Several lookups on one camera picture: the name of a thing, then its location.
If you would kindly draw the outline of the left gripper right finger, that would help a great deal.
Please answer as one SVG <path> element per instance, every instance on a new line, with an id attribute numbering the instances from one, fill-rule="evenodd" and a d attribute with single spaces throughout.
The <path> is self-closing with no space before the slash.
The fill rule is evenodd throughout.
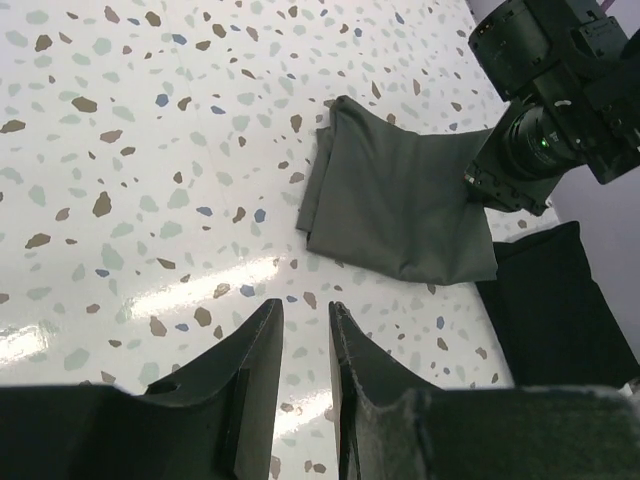
<path id="1" fill-rule="evenodd" d="M 639 410 L 605 387 L 438 388 L 328 307 L 342 479 L 635 479 Z"/>

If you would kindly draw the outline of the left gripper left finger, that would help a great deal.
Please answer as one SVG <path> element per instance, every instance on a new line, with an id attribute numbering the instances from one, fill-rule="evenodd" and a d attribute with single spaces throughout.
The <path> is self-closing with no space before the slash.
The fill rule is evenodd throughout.
<path id="1" fill-rule="evenodd" d="M 134 396 L 111 385 L 5 387 L 5 479 L 265 479 L 283 348 L 283 305 Z"/>

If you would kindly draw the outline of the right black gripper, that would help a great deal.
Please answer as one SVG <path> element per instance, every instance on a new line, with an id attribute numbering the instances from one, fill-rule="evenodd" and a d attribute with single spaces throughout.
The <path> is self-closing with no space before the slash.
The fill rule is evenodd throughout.
<path id="1" fill-rule="evenodd" d="M 562 176 L 608 184 L 639 165 L 639 37 L 595 1 L 510 0 L 469 47 L 508 103 L 465 171 L 474 202 L 540 216 Z"/>

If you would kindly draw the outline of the dark green t-shirt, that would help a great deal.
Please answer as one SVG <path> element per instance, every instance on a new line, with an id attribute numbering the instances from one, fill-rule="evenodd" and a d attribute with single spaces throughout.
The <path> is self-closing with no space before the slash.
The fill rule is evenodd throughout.
<path id="1" fill-rule="evenodd" d="M 316 136 L 296 223 L 308 251 L 405 282 L 495 279 L 485 210 L 464 183 L 488 131 L 419 135 L 340 96 Z"/>

